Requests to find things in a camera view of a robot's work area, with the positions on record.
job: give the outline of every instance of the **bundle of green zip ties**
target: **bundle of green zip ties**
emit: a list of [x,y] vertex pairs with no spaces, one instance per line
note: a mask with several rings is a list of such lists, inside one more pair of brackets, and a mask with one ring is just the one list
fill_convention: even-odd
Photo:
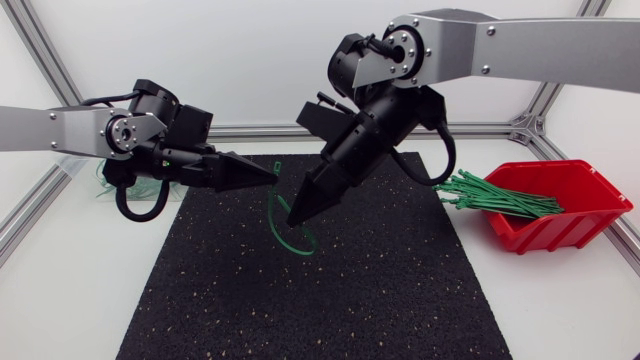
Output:
[[[104,191],[96,195],[96,197],[106,195],[116,190],[116,187],[109,184],[104,175],[102,175],[102,169],[104,168],[105,162],[106,160],[100,161],[98,167],[96,167],[96,178],[98,179],[98,182],[100,182],[100,186],[104,189]],[[127,188],[127,199],[133,201],[153,200],[160,193],[160,185],[161,181],[159,180],[139,177],[134,186]],[[180,198],[180,194],[176,191],[177,186],[178,183],[171,183],[171,193],[176,198]]]
[[436,191],[458,195],[457,199],[440,199],[456,205],[456,209],[480,209],[531,219],[564,212],[556,198],[503,189],[467,171],[458,173],[462,177],[454,175],[433,187]]

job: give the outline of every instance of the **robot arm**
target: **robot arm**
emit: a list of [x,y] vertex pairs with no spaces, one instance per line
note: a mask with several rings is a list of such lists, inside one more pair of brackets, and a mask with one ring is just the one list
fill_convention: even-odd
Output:
[[[111,102],[131,100],[128,109]],[[109,107],[93,107],[104,103]],[[233,152],[206,143],[213,115],[181,105],[171,92],[138,80],[132,93],[84,101],[80,106],[32,110],[0,106],[0,151],[53,150],[107,159],[103,174],[116,187],[116,204],[133,221],[159,215],[169,183],[224,191],[274,184],[277,176]],[[126,189],[138,176],[162,180],[156,206],[134,214]]]
[[[455,146],[444,98],[429,84],[477,75],[640,92],[639,35],[639,20],[497,20],[444,9],[399,16],[382,40],[346,36],[328,76],[359,112],[312,103],[303,108],[297,122],[327,144],[322,163],[306,174],[287,223],[295,226],[338,204],[387,155],[421,184],[448,178]],[[447,146],[448,166],[434,179],[420,178],[394,149],[418,124],[437,130]]]

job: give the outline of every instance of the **red storage bin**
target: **red storage bin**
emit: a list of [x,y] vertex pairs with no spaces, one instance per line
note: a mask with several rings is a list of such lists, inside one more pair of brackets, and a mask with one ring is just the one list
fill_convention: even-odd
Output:
[[633,209],[629,200],[582,160],[506,163],[485,178],[510,190],[553,196],[565,212],[526,219],[485,211],[508,251],[583,248],[620,215]]

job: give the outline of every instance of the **black cable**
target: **black cable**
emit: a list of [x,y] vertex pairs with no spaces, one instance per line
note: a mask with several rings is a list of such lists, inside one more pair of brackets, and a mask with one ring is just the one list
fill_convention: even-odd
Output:
[[107,97],[102,97],[102,98],[95,98],[95,99],[87,99],[83,102],[80,103],[80,105],[82,106],[92,106],[95,104],[107,104],[107,106],[109,107],[113,107],[113,105],[111,105],[110,103],[116,102],[116,101],[125,101],[125,100],[131,100],[134,97],[140,95],[140,91],[139,90],[134,90],[133,92],[126,94],[126,95],[116,95],[116,96],[107,96]]
[[158,199],[156,200],[156,204],[146,214],[135,214],[129,209],[127,205],[127,188],[124,186],[118,186],[116,189],[116,206],[118,206],[118,210],[124,215],[127,219],[136,221],[136,222],[145,222],[149,220],[153,220],[156,216],[160,215],[164,206],[167,204],[167,199],[169,198],[169,188],[171,182],[169,180],[162,181],[162,186],[160,188],[160,194],[158,194]]
[[449,178],[449,176],[451,176],[456,166],[456,143],[453,140],[453,136],[451,136],[451,133],[447,128],[447,125],[444,123],[438,125],[436,129],[438,130],[438,134],[442,138],[442,141],[444,141],[444,145],[447,148],[447,154],[449,155],[449,162],[447,163],[447,168],[444,170],[444,172],[435,179],[431,179],[429,177],[423,177],[422,175],[419,175],[418,173],[416,173],[413,169],[411,169],[409,164],[407,164],[407,162],[404,160],[404,158],[398,153],[398,151],[395,148],[391,149],[391,157],[393,158],[393,160],[396,161],[398,166],[400,166],[400,168],[411,179],[413,179],[415,182],[417,182],[420,185],[434,186],[434,185],[443,183],[445,180]]
[[396,50],[390,44],[376,39],[375,34],[365,37],[362,40],[362,44],[376,54],[391,58],[395,62],[401,62],[404,57],[404,52],[401,48]]

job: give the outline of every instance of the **speckled black mat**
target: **speckled black mat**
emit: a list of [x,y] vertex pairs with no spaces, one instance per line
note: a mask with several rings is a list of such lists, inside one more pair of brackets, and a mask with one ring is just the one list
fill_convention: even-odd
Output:
[[[319,161],[250,158],[282,162],[278,190],[290,203]],[[437,195],[391,159],[308,222],[319,241],[311,257],[273,237],[267,191],[189,191],[119,359],[510,358]],[[308,246],[278,210],[287,239]]]

